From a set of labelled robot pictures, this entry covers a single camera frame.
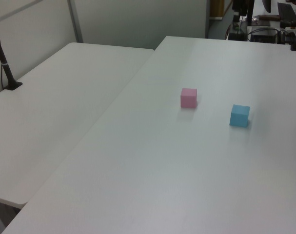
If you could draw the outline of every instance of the table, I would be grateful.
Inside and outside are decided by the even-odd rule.
[[[0,202],[22,208],[153,50],[71,43],[0,93]]]
[[[247,129],[233,104],[251,106]],[[13,233],[296,234],[296,52],[167,37]]]

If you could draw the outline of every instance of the wall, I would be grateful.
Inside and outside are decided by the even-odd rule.
[[[85,43],[156,49],[165,36],[204,38],[206,0],[71,0]]]
[[[14,78],[22,77],[76,41],[68,2],[43,0],[0,21],[0,39]]]

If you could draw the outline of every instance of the computer equipment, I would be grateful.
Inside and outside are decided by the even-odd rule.
[[[247,26],[270,26],[269,21],[259,20],[257,23],[252,22],[253,9],[255,0],[234,0],[232,9],[234,10],[234,18],[232,26],[229,29],[229,40],[246,40]],[[268,12],[271,12],[271,0],[263,0],[263,5]],[[246,16],[246,21],[241,22],[240,16]]]
[[[278,2],[278,11],[279,11],[281,20],[296,22],[296,14],[293,10],[293,7],[290,4]]]
[[[277,35],[277,32],[274,28],[268,28],[268,30],[262,30],[257,31],[259,28],[252,27],[252,31],[256,31],[255,33],[251,34],[251,40],[252,42],[261,42],[261,43],[271,43],[275,44],[276,39],[279,35]]]

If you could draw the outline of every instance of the cube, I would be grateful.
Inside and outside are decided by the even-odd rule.
[[[246,128],[250,113],[249,106],[233,105],[230,117],[230,125]]]
[[[182,108],[196,108],[197,89],[182,89],[180,95],[180,106]]]

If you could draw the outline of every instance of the black cable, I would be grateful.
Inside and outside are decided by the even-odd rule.
[[[0,65],[0,81],[1,81],[1,87],[4,90],[3,83],[2,83],[2,65]]]
[[[252,33],[258,33],[258,32],[262,32],[262,31],[267,31],[267,30],[275,30],[277,31],[278,33],[280,32],[279,30],[275,29],[275,28],[258,28],[250,33],[248,33],[247,35],[250,35]]]

